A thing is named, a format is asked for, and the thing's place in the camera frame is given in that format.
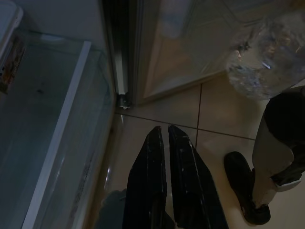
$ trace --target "beige floor tile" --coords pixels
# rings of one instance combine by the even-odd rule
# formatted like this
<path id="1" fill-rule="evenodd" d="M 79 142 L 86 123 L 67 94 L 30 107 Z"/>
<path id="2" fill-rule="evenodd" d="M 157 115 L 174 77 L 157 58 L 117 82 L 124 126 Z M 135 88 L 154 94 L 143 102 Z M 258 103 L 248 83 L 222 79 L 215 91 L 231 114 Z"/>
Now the beige floor tile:
<path id="1" fill-rule="evenodd" d="M 248 224 L 240 211 L 238 199 L 227 180 L 223 159 L 232 151 L 239 151 L 252 166 L 254 141 L 238 137 L 198 132 L 197 151 L 210 169 L 229 228 L 247 229 L 303 229 L 305 225 L 305 182 L 292 190 L 278 193 L 270 203 L 271 220 L 262 226 Z"/>
<path id="2" fill-rule="evenodd" d="M 118 112 L 196 128 L 199 101 L 200 86 L 198 85 L 160 100 L 133 107 L 126 111 L 118 110 Z"/>
<path id="3" fill-rule="evenodd" d="M 199 128 L 255 139 L 268 101 L 242 96 L 220 76 L 202 84 Z"/>
<path id="4" fill-rule="evenodd" d="M 109 160 L 108 175 L 104 183 L 104 197 L 114 191 L 123 190 L 127 187 L 129 171 L 138 156 L 138 153 L 144 143 L 146 135 L 157 125 L 162 128 L 162 136 L 164 143 L 164 159 L 166 166 L 166 181 L 167 181 L 167 203 L 166 211 L 173 218 L 173 204 L 171 198 L 171 173 L 170 173 L 170 158 L 169 158 L 169 139 L 168 139 L 168 125 L 154 121 L 144 120 L 123 115 L 116 115 L 116 118 L 121 120 L 121 132 L 116 136 L 116 145 L 112 148 L 112 158 Z M 196 130 L 186 127 L 180 127 L 189 135 L 190 140 L 195 145 Z"/>

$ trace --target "black object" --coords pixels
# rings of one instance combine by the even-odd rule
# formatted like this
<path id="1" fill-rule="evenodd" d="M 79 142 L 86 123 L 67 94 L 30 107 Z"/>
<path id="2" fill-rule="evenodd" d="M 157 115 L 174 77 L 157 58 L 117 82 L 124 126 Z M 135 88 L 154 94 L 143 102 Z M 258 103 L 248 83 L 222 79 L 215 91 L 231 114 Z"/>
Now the black object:
<path id="1" fill-rule="evenodd" d="M 279 186 L 301 179 L 305 171 L 305 87 L 272 98 L 264 119 L 269 132 L 294 154 L 293 163 L 271 179 Z"/>
<path id="2" fill-rule="evenodd" d="M 242 154 L 231 152 L 224 158 L 224 168 L 231 188 L 237 195 L 244 218 L 252 224 L 263 225 L 270 220 L 268 206 L 255 208 L 252 201 L 252 190 L 255 180 L 255 170 L 250 167 Z"/>
<path id="3" fill-rule="evenodd" d="M 123 229 L 173 229 L 165 212 L 166 174 L 161 127 L 146 137 L 128 177 Z"/>
<path id="4" fill-rule="evenodd" d="M 180 228 L 228 229 L 211 173 L 178 127 L 168 128 L 173 212 Z"/>

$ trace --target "refrigerator shelf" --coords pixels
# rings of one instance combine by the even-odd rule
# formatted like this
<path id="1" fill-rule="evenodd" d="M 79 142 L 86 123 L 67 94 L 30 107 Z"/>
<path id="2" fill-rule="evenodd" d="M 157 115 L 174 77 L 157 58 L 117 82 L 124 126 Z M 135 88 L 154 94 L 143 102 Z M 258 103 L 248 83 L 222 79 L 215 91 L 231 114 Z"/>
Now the refrigerator shelf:
<path id="1" fill-rule="evenodd" d="M 0 228 L 60 228 L 68 222 L 53 220 L 54 204 L 72 225 L 102 155 L 107 60 L 90 42 L 19 35 L 27 48 L 0 108 Z"/>

